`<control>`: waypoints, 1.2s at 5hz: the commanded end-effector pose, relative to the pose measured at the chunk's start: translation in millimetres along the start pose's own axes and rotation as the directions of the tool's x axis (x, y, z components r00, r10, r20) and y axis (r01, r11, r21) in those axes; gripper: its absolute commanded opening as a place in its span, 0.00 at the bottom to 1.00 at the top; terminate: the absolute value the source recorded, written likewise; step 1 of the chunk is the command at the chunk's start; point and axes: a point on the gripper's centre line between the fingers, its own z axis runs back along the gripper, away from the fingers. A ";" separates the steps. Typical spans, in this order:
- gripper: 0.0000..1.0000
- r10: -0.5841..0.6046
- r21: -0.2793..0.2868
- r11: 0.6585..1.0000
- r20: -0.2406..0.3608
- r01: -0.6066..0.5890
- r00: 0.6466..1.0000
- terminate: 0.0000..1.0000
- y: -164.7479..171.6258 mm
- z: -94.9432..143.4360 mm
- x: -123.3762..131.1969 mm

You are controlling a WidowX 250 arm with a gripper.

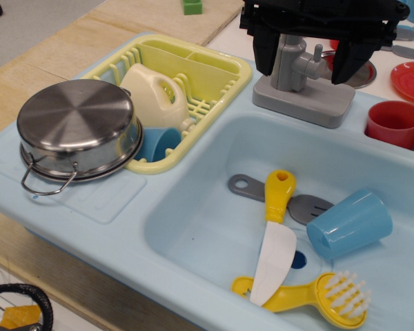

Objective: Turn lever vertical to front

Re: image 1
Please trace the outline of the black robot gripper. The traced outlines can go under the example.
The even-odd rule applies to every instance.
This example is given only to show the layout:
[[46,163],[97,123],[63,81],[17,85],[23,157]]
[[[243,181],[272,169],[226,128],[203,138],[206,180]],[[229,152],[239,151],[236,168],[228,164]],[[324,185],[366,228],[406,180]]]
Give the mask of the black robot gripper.
[[338,40],[331,82],[346,83],[409,16],[401,1],[245,1],[240,28],[253,36],[257,70],[270,76],[280,34]]

